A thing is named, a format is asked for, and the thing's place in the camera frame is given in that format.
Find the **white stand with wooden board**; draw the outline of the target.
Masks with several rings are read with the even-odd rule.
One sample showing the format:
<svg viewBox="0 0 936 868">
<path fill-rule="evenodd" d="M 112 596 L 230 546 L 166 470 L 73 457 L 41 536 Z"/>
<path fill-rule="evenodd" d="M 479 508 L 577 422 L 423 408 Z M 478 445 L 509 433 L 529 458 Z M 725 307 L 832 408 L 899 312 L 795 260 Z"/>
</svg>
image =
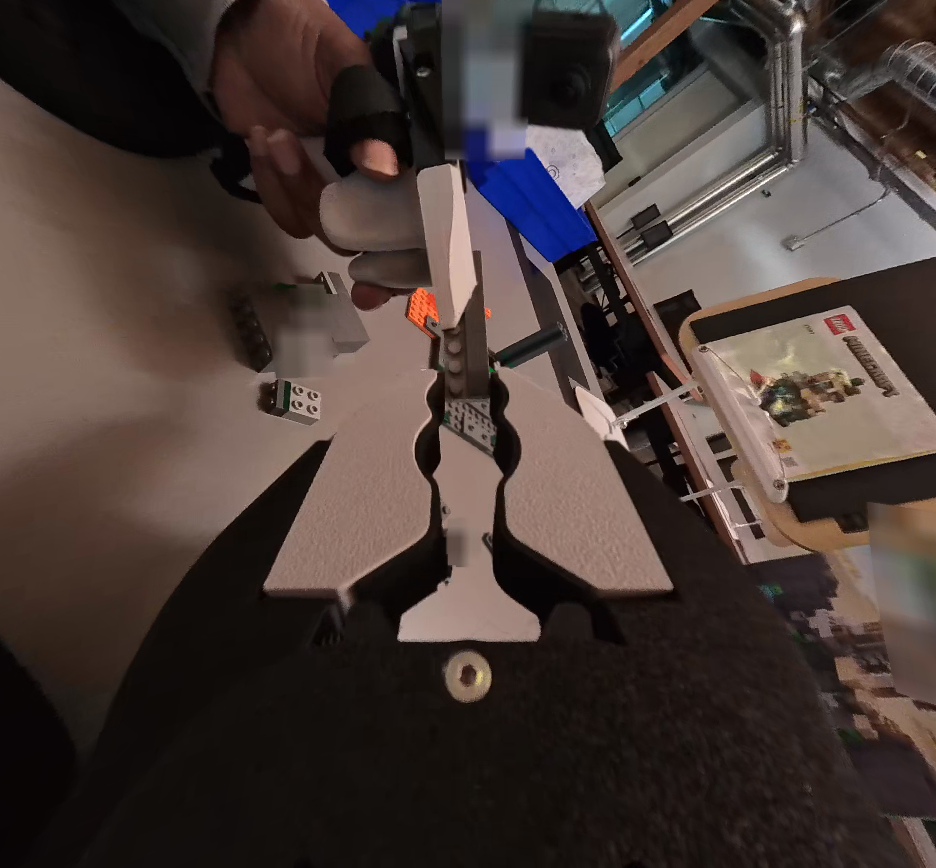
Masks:
<svg viewBox="0 0 936 868">
<path fill-rule="evenodd" d="M 931 409 L 935 401 L 935 260 L 895 266 L 839 281 L 815 277 L 756 293 L 682 318 L 683 356 L 691 348 L 767 325 L 850 306 L 908 376 Z M 805 549 L 837 549 L 860 542 L 854 523 L 868 504 L 934 505 L 934 454 L 874 464 L 802 482 L 770 517 L 778 531 Z"/>
</svg>

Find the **partly built grey lego model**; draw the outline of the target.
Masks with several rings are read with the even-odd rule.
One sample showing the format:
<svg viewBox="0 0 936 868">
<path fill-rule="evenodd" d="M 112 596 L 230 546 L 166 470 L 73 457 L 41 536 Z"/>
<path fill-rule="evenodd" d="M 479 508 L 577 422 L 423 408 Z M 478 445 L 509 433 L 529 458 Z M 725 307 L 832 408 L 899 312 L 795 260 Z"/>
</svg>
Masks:
<svg viewBox="0 0 936 868">
<path fill-rule="evenodd" d="M 438 319 L 438 309 L 434 294 L 424 288 L 417 288 L 409 294 L 405 310 L 406 319 L 414 324 L 424 335 L 433 339 L 442 350 L 443 329 Z M 568 341 L 568 331 L 564 323 L 549 324 L 528 336 L 498 350 L 490 349 L 488 367 L 515 369 L 533 359 L 544 355 Z"/>
</svg>

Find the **small grey green-striped lego brick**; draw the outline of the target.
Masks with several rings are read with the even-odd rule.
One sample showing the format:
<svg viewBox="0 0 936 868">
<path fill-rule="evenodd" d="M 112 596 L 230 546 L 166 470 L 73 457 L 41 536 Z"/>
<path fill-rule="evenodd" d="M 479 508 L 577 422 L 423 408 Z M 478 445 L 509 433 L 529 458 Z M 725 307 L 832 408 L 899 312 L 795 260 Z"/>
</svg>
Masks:
<svg viewBox="0 0 936 868">
<path fill-rule="evenodd" d="M 314 425 L 321 419 L 321 394 L 287 379 L 259 385 L 258 407 L 264 413 L 293 423 Z"/>
</svg>

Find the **lego instruction booklet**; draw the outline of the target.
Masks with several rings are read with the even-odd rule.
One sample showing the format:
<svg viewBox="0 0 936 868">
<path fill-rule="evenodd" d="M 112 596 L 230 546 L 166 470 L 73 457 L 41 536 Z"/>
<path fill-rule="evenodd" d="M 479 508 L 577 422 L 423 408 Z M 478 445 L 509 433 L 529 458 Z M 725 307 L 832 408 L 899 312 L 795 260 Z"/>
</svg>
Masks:
<svg viewBox="0 0 936 868">
<path fill-rule="evenodd" d="M 860 314 L 841 306 L 700 345 L 706 394 L 770 496 L 935 452 L 935 415 Z"/>
</svg>

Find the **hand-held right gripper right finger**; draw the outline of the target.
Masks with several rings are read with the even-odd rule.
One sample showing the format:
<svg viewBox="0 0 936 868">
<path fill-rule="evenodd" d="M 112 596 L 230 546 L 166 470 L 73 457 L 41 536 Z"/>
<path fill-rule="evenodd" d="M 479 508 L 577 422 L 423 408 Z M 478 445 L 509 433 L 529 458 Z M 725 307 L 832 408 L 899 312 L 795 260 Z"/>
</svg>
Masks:
<svg viewBox="0 0 936 868">
<path fill-rule="evenodd" d="M 568 406 L 521 373 L 491 380 L 497 427 L 492 561 L 509 598 L 546 628 L 560 605 L 593 628 L 610 609 L 674 586 L 614 458 L 628 453 L 611 409 L 583 387 Z"/>
</svg>

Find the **white printed paper bag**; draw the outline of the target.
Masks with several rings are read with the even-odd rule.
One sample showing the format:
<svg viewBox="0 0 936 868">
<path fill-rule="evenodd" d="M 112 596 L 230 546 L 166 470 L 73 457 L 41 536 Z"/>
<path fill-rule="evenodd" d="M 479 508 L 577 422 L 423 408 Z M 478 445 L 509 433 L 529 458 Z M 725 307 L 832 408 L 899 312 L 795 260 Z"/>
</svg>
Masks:
<svg viewBox="0 0 936 868">
<path fill-rule="evenodd" d="M 583 132 L 530 124 L 526 145 L 577 209 L 605 185 L 602 160 Z"/>
</svg>

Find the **grey and green lego piece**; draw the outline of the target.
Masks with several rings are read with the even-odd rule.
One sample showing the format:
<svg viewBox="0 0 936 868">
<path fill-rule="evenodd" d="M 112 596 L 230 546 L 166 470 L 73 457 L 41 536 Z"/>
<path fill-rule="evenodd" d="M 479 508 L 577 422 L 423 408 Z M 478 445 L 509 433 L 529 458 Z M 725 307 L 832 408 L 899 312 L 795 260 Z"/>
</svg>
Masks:
<svg viewBox="0 0 936 868">
<path fill-rule="evenodd" d="M 488 399 L 446 400 L 442 425 L 482 453 L 494 456 L 496 427 Z"/>
</svg>

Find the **green lego set box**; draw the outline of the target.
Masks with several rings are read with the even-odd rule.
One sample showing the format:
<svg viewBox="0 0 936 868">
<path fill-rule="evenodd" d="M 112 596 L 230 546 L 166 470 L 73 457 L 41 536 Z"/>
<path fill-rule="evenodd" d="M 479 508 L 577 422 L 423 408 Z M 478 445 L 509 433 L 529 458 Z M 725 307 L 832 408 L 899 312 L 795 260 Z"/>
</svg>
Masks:
<svg viewBox="0 0 936 868">
<path fill-rule="evenodd" d="M 813 670 L 862 788 L 934 866 L 934 503 L 873 504 L 848 542 L 818 531 L 752 565 Z"/>
</svg>

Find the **silver ceiling pipes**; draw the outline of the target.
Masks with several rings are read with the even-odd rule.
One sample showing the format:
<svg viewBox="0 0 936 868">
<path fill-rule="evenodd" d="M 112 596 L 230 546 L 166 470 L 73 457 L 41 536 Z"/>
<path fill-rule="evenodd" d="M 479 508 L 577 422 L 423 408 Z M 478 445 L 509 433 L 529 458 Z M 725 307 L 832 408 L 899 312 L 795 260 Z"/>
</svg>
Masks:
<svg viewBox="0 0 936 868">
<path fill-rule="evenodd" d="M 807 20 L 795 0 L 730 0 L 766 42 L 766 148 L 708 184 L 674 211 L 618 237 L 633 263 L 668 247 L 759 192 L 798 165 L 806 152 L 808 115 L 803 65 Z"/>
</svg>

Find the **grey lego wall section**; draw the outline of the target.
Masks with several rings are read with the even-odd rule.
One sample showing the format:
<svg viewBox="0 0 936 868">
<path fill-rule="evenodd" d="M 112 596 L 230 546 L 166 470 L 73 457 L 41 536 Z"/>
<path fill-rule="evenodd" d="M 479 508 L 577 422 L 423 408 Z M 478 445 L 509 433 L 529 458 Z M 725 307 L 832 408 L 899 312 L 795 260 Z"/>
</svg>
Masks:
<svg viewBox="0 0 936 868">
<path fill-rule="evenodd" d="M 334 272 L 230 289 L 224 296 L 240 360 L 252 371 L 300 380 L 327 374 L 369 335 Z"/>
</svg>

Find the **wooden-edged office desk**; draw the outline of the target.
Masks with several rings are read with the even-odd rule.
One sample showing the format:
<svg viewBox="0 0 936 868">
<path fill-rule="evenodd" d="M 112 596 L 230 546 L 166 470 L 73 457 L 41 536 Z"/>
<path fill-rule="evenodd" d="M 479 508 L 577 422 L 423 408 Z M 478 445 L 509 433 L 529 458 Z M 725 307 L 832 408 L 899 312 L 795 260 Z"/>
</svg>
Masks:
<svg viewBox="0 0 936 868">
<path fill-rule="evenodd" d="M 724 515 L 722 500 L 716 488 L 723 486 L 723 475 L 719 467 L 715 468 L 715 477 L 711 479 L 705 469 L 705 462 L 700 453 L 709 453 L 708 441 L 696 443 L 691 433 L 684 427 L 680 418 L 679 403 L 686 396 L 697 401 L 702 400 L 701 389 L 696 386 L 687 369 L 685 361 L 677 349 L 673 338 L 665 329 L 654 303 L 649 300 L 638 283 L 635 267 L 628 259 L 616 239 L 606 230 L 597 209 L 591 202 L 583 207 L 583 213 L 589 220 L 595 233 L 597 242 L 613 268 L 615 283 L 603 285 L 608 300 L 616 303 L 620 292 L 626 293 L 627 300 L 635 313 L 638 314 L 641 324 L 647 332 L 662 364 L 676 382 L 674 387 L 666 391 L 663 381 L 655 374 L 648 374 L 649 387 L 653 391 L 654 399 L 649 410 L 658 410 L 674 438 L 676 447 L 682 456 L 682 462 L 689 474 L 689 486 L 696 493 L 696 502 L 700 502 L 702 510 L 719 538 L 731 547 L 734 554 L 741 559 L 743 565 L 748 564 L 748 558 L 741 542 L 738 540 L 738 529 L 734 523 Z"/>
</svg>

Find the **person's left hand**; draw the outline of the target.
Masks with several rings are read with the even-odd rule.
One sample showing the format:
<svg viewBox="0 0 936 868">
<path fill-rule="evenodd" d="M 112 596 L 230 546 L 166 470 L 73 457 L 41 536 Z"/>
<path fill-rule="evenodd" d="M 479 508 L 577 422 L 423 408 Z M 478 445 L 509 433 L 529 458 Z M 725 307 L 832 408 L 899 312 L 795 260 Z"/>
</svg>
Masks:
<svg viewBox="0 0 936 868">
<path fill-rule="evenodd" d="M 211 94 L 247 144 L 262 205 L 292 237 L 316 236 L 346 256 L 352 251 L 324 236 L 326 180 L 300 139 L 324 132 L 337 75 L 371 62 L 367 44 L 323 0 L 238 0 L 215 37 Z"/>
</svg>

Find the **long grey lego plate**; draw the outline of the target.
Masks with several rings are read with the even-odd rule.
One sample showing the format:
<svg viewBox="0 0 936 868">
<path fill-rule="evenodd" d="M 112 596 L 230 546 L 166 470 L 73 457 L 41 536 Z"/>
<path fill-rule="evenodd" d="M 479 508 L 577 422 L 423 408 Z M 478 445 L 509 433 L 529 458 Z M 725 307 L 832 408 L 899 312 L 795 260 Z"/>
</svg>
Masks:
<svg viewBox="0 0 936 868">
<path fill-rule="evenodd" d="M 447 401 L 489 399 L 490 363 L 482 255 L 473 251 L 476 283 L 457 325 L 443 330 L 439 362 Z"/>
</svg>

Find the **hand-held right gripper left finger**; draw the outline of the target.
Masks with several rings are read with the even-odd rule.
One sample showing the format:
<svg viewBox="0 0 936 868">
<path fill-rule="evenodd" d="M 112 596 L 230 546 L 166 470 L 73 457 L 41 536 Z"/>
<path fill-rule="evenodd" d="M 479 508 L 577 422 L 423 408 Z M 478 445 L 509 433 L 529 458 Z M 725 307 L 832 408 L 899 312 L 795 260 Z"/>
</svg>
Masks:
<svg viewBox="0 0 936 868">
<path fill-rule="evenodd" d="M 435 371 L 404 374 L 341 424 L 264 581 L 266 596 L 321 599 L 345 612 L 372 602 L 400 621 L 445 580 L 433 476 L 440 390 Z"/>
</svg>

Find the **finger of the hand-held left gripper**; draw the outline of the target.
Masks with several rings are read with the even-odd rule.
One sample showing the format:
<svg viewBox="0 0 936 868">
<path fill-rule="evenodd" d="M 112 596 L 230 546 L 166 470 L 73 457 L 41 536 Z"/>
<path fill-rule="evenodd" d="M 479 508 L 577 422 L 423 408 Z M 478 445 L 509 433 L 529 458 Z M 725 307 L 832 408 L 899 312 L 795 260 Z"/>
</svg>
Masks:
<svg viewBox="0 0 936 868">
<path fill-rule="evenodd" d="M 453 329 L 477 284 L 461 168 L 449 162 L 424 168 L 416 189 L 438 319 Z"/>
</svg>

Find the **metal wall conduit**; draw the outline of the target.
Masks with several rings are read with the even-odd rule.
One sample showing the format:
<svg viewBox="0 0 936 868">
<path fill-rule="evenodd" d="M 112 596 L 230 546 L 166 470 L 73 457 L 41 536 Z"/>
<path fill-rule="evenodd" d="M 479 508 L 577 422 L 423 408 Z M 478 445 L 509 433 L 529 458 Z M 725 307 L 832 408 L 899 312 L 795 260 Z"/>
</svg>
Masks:
<svg viewBox="0 0 936 868">
<path fill-rule="evenodd" d="M 781 242 L 780 246 L 787 252 L 794 252 L 800 250 L 808 241 L 811 241 L 813 238 L 822 235 L 828 231 L 833 230 L 834 228 L 843 225 L 845 222 L 850 219 L 854 219 L 858 216 L 863 215 L 864 213 L 871 210 L 873 207 L 881 204 L 888 196 L 890 195 L 891 190 L 887 187 L 878 194 L 878 196 L 872 201 L 858 207 L 845 215 L 842 215 L 832 221 L 827 222 L 825 225 L 816 228 L 812 231 L 805 233 L 793 233 L 786 236 Z"/>
</svg>

